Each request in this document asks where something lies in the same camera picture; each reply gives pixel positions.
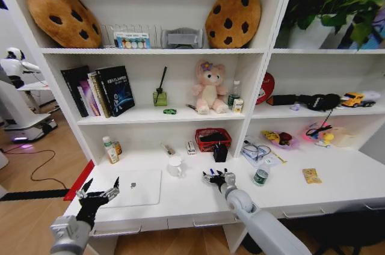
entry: yellow toy truck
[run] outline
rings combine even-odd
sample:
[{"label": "yellow toy truck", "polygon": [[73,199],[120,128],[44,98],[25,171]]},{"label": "yellow toy truck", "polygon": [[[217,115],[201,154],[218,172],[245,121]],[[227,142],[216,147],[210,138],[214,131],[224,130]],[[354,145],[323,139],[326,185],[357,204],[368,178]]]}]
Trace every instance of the yellow toy truck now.
[{"label": "yellow toy truck", "polygon": [[342,106],[356,108],[358,106],[369,107],[376,103],[376,100],[381,96],[376,91],[366,91],[363,93],[346,93],[341,99]]}]

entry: red basket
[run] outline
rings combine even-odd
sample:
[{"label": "red basket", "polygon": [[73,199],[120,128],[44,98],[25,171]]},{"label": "red basket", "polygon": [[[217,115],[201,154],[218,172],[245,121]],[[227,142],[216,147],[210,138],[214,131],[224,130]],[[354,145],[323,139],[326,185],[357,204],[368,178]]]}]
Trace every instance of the red basket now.
[{"label": "red basket", "polygon": [[[224,137],[226,137],[226,140],[224,141],[213,141],[213,142],[202,142],[200,141],[200,137],[205,137],[208,135],[211,135],[213,133],[219,132]],[[221,142],[221,144],[226,145],[227,148],[231,146],[231,137],[229,133],[225,129],[220,129],[217,127],[208,127],[206,129],[197,129],[195,132],[195,140],[197,141],[197,144],[199,146],[199,150],[201,152],[213,152],[214,151],[214,145]]]}]

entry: white cup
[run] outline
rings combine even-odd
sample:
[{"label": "white cup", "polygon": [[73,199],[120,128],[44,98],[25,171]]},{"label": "white cup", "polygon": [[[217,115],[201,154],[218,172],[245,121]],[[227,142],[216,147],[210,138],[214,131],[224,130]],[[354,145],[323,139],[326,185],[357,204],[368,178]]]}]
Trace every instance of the white cup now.
[{"label": "white cup", "polygon": [[171,176],[182,177],[182,159],[178,157],[170,158],[167,165],[167,171],[170,173]]}]

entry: white wall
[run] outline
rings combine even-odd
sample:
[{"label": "white wall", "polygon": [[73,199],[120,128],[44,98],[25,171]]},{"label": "white wall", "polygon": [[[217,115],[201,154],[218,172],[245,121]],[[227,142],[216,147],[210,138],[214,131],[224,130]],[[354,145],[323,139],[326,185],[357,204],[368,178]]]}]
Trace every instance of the white wall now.
[{"label": "white wall", "polygon": [[[39,65],[33,60],[32,55],[30,54],[29,49],[27,47],[27,44],[24,41],[23,37],[20,35],[20,32],[18,31],[18,29],[16,28],[14,21],[9,14],[9,11],[0,9],[0,57],[1,58],[6,56],[5,50],[6,48],[9,48],[11,46],[23,50],[26,61]],[[39,80],[44,80],[44,77],[42,74],[36,74],[36,77]],[[22,80],[26,84],[37,81],[37,79],[32,74],[22,75]],[[54,96],[50,91],[33,91],[32,94],[34,95],[35,100],[39,105],[54,99]]]},{"label": "white wall", "polygon": [[361,152],[376,159],[377,161],[385,164],[385,124],[367,141],[362,148]]}]

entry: pink plush bunny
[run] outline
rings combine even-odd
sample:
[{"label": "pink plush bunny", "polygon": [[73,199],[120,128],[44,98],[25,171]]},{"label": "pink plush bunny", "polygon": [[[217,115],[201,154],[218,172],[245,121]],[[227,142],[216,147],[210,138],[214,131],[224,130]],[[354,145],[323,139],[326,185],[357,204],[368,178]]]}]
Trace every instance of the pink plush bunny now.
[{"label": "pink plush bunny", "polygon": [[192,94],[198,96],[197,112],[208,114],[210,109],[221,114],[227,112],[228,106],[222,98],[227,93],[226,87],[222,86],[224,79],[224,65],[213,64],[199,60],[196,67],[198,85],[193,86]]}]

